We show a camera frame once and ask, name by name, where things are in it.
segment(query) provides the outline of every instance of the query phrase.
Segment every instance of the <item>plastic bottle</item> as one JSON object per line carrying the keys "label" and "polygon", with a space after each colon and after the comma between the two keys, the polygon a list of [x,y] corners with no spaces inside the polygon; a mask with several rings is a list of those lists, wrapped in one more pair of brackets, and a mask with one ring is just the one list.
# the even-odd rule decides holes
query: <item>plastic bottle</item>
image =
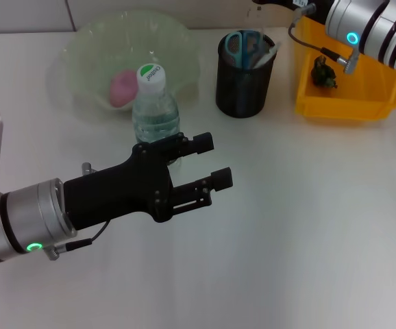
{"label": "plastic bottle", "polygon": [[139,143],[152,143],[180,132],[175,98],[166,92],[166,74],[158,64],[146,64],[137,71],[138,94],[132,121]]}

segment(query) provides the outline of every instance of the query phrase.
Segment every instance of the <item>white wall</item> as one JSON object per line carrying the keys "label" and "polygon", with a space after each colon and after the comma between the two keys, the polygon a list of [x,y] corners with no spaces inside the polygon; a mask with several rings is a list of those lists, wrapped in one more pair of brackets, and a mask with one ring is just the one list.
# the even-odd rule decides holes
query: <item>white wall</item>
{"label": "white wall", "polygon": [[0,0],[0,33],[71,30],[64,0]]}
{"label": "white wall", "polygon": [[[76,27],[114,10],[146,8],[174,16],[190,28],[252,27],[250,0],[69,0]],[[286,8],[267,6],[267,26],[288,26]],[[71,31],[65,0],[0,0],[0,33]]]}
{"label": "white wall", "polygon": [[[250,0],[69,0],[77,27],[100,14],[114,10],[147,8],[174,16],[195,29],[215,27],[251,27],[245,22]],[[292,13],[276,6],[266,6],[268,26],[289,26]]]}

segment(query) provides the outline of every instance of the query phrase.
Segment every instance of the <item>white tabletop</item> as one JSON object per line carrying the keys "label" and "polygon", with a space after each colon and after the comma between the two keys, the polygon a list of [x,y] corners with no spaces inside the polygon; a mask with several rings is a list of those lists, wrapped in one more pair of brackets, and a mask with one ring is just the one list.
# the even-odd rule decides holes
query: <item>white tabletop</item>
{"label": "white tabletop", "polygon": [[[36,252],[0,264],[0,328],[396,328],[396,111],[366,126],[297,116],[292,45],[285,29],[270,29],[284,46],[266,107],[229,118],[214,103],[226,33],[194,32],[201,80],[180,97],[182,131],[211,132],[215,150],[183,159],[172,176],[183,184],[231,167],[234,187],[165,224],[116,219],[56,262]],[[84,112],[67,95],[59,54],[72,37],[0,35],[2,192],[131,152],[129,113]]]}

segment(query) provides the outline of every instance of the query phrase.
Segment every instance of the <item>pink sponge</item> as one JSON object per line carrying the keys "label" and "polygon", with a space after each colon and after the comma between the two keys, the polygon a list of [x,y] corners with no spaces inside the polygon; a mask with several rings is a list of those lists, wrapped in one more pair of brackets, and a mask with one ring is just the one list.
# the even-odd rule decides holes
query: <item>pink sponge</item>
{"label": "pink sponge", "polygon": [[136,72],[126,70],[113,77],[110,86],[110,103],[121,108],[136,98],[138,91]]}

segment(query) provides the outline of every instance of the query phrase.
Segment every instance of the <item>white bottle cap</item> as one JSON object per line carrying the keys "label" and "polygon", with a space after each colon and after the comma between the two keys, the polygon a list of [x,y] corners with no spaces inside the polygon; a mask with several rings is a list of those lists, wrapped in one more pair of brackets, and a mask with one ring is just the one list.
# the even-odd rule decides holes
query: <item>white bottle cap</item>
{"label": "white bottle cap", "polygon": [[145,64],[137,70],[137,83],[140,93],[161,93],[166,86],[166,73],[159,64]]}

